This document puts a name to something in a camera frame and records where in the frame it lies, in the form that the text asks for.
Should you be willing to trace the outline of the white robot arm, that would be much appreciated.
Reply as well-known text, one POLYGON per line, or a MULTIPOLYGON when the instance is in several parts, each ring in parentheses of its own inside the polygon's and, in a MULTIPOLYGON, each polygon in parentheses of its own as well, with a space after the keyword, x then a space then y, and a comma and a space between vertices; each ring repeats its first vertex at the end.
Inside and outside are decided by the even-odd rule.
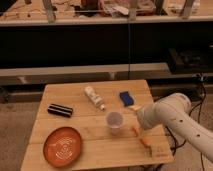
POLYGON ((136 110, 137 120, 144 130, 163 124, 188 141, 213 163, 213 132, 189 116, 190 99, 182 93, 167 97, 136 110))

